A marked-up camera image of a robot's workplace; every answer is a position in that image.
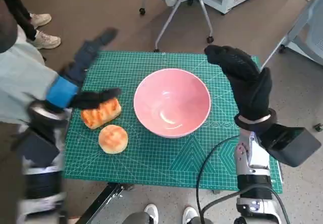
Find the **green cutting mat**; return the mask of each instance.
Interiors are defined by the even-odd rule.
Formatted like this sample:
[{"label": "green cutting mat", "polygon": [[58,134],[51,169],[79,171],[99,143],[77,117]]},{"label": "green cutting mat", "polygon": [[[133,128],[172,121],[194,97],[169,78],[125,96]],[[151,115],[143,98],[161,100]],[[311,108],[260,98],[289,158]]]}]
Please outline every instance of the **green cutting mat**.
[{"label": "green cutting mat", "polygon": [[[133,97],[138,84],[150,73],[164,68],[180,68],[199,77],[211,94],[211,112],[194,133],[179,139],[154,135],[137,120]],[[119,183],[195,187],[199,169],[215,144],[237,135],[233,117],[237,113],[229,81],[220,67],[209,64],[201,54],[104,51],[90,68],[83,90],[120,87],[123,108],[112,124],[129,134],[126,150],[105,154],[97,142],[100,130],[90,130],[75,110],[66,139],[65,177]],[[233,158],[237,140],[222,145],[211,157],[201,187],[236,190]],[[278,163],[271,159],[274,189],[282,191]]]}]

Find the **gray floor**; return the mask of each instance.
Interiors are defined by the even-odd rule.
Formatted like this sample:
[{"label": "gray floor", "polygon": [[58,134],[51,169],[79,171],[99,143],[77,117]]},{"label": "gray floor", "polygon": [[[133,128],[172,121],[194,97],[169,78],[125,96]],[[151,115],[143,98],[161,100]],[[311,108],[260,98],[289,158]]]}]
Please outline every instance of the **gray floor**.
[{"label": "gray floor", "polygon": [[[68,63],[85,38],[92,38],[107,26],[119,28],[118,38],[107,49],[151,51],[170,9],[160,0],[148,0],[147,13],[138,15],[141,0],[23,0],[36,13],[51,13],[53,20],[42,28],[46,33],[62,37],[62,45],[53,50],[42,50],[47,65],[58,70]],[[305,5],[304,0],[250,0],[221,16],[207,8],[214,27],[214,43],[231,45],[255,54],[263,61],[278,41],[291,27]],[[208,34],[206,22],[198,4],[182,5],[160,42],[167,52],[202,53]],[[322,90],[323,67],[287,51],[276,55],[268,65],[274,81],[271,106],[278,111],[279,121],[289,126],[308,129],[323,120]],[[8,151],[14,126],[1,124],[4,143],[1,156]],[[323,133],[314,133],[323,141]],[[323,207],[323,149],[320,149],[301,167],[283,166],[283,202],[292,223],[321,223]],[[13,196],[19,195],[19,163],[14,156],[0,167],[1,223],[13,218]],[[67,180],[67,206],[71,215],[78,216],[90,205],[104,188],[104,182]],[[201,191],[202,205],[225,194],[214,195]],[[180,223],[187,205],[196,206],[193,189],[136,186],[124,192],[95,219],[93,223],[120,223],[132,212],[142,210],[146,204],[155,203],[160,213],[160,223]],[[210,210],[206,216],[214,223],[233,223],[238,215],[235,200],[230,200]]]}]

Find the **shoe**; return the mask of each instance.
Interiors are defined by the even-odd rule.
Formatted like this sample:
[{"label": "shoe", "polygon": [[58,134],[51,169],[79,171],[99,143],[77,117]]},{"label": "shoe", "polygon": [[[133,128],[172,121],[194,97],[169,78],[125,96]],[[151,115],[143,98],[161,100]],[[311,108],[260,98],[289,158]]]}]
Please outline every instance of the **shoe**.
[{"label": "shoe", "polygon": [[51,21],[50,14],[32,14],[30,13],[30,23],[34,26],[34,28],[38,28],[38,26],[46,25]]},{"label": "shoe", "polygon": [[61,39],[57,36],[50,36],[37,30],[36,39],[34,41],[30,41],[30,43],[38,50],[42,48],[52,49],[61,44]]},{"label": "shoe", "polygon": [[187,224],[191,219],[197,216],[197,211],[193,207],[186,207],[183,214],[182,224]]},{"label": "shoe", "polygon": [[147,212],[150,217],[153,218],[153,224],[158,224],[158,210],[154,204],[147,205],[145,212]]}]

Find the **bread roll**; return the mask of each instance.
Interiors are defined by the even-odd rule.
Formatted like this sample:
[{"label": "bread roll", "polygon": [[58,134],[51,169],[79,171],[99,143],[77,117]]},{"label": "bread roll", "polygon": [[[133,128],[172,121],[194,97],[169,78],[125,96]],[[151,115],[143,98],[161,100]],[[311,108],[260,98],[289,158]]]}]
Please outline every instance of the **bread roll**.
[{"label": "bread roll", "polygon": [[117,98],[110,99],[99,105],[97,109],[85,109],[81,111],[84,124],[90,129],[96,129],[103,124],[112,121],[121,113],[121,106]]},{"label": "bread roll", "polygon": [[122,127],[108,125],[100,131],[99,145],[105,153],[120,153],[128,145],[128,134]]}]

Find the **wire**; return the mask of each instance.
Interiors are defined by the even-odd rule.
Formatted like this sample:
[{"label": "wire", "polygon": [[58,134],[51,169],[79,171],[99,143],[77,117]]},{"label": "wire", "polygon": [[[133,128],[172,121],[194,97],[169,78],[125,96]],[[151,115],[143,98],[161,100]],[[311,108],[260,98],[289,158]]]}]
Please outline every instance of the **wire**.
[{"label": "wire", "polygon": [[201,181],[201,177],[202,177],[202,174],[203,174],[203,171],[204,171],[204,168],[208,162],[208,160],[210,159],[210,157],[212,156],[212,154],[215,152],[215,150],[220,146],[222,145],[223,143],[227,142],[227,141],[230,141],[232,139],[235,139],[239,137],[239,135],[237,136],[233,136],[233,137],[229,137],[225,140],[223,140],[222,142],[218,143],[217,145],[214,146],[214,148],[211,150],[211,152],[208,154],[208,156],[206,157],[201,169],[200,169],[200,173],[198,174],[198,177],[197,177],[197,182],[196,182],[196,202],[197,202],[197,208],[198,208],[198,212],[199,212],[199,215],[200,215],[200,218],[201,218],[201,222],[202,224],[204,224],[204,216],[202,215],[202,210],[201,210],[201,204],[200,204],[200,199],[199,199],[199,195],[198,195],[198,190],[200,188],[200,181]]},{"label": "wire", "polygon": [[252,190],[252,189],[260,188],[260,189],[268,189],[268,190],[270,190],[270,191],[273,193],[273,195],[275,195],[275,197],[277,198],[277,200],[278,200],[278,202],[279,202],[279,204],[280,204],[280,206],[281,206],[282,212],[283,212],[284,217],[285,217],[285,220],[286,220],[286,224],[291,224],[291,223],[290,223],[290,221],[289,221],[288,215],[287,215],[287,211],[286,211],[286,209],[285,209],[285,207],[284,207],[284,204],[283,204],[283,202],[282,202],[281,198],[279,197],[279,195],[278,195],[278,194],[277,194],[277,193],[276,193],[272,188],[270,188],[270,187],[268,187],[268,186],[264,186],[264,185],[262,185],[262,184],[253,184],[253,185],[250,185],[250,186],[248,186],[247,188],[245,188],[245,189],[243,189],[243,190],[240,190],[240,191],[237,191],[237,192],[235,192],[235,193],[232,193],[232,194],[229,194],[229,195],[223,196],[223,197],[221,197],[221,198],[219,198],[219,199],[217,199],[217,200],[212,201],[211,203],[207,204],[203,209],[201,209],[201,204],[200,204],[200,201],[199,201],[198,190],[199,190],[200,181],[201,181],[201,177],[202,177],[202,174],[203,174],[204,168],[205,168],[205,166],[206,166],[206,164],[207,164],[208,160],[209,160],[209,159],[210,159],[210,157],[212,156],[212,154],[215,152],[215,150],[216,150],[216,149],[217,149],[221,144],[223,144],[223,143],[225,143],[225,142],[227,142],[227,141],[230,141],[230,140],[232,140],[232,139],[235,139],[235,138],[237,138],[237,137],[239,137],[239,135],[237,135],[237,136],[233,136],[233,137],[229,137],[229,138],[227,138],[227,139],[223,140],[222,142],[218,143],[217,145],[215,145],[215,146],[214,146],[214,148],[211,150],[211,152],[210,152],[210,153],[208,154],[208,156],[206,157],[206,159],[205,159],[205,161],[204,161],[204,163],[203,163],[203,165],[202,165],[202,167],[201,167],[201,169],[200,169],[200,172],[199,172],[198,177],[197,177],[197,182],[196,182],[196,202],[197,202],[197,208],[198,208],[198,212],[199,212],[199,215],[200,215],[201,223],[202,223],[202,224],[205,224],[205,220],[204,220],[204,213],[205,213],[208,209],[210,209],[211,207],[213,207],[214,205],[219,204],[219,203],[221,203],[221,202],[223,202],[223,201],[226,201],[226,200],[228,200],[228,199],[230,199],[230,198],[233,198],[233,197],[235,197],[235,196],[242,195],[242,194],[244,194],[244,193],[246,193],[246,192],[248,192],[248,191],[250,191],[250,190]]}]

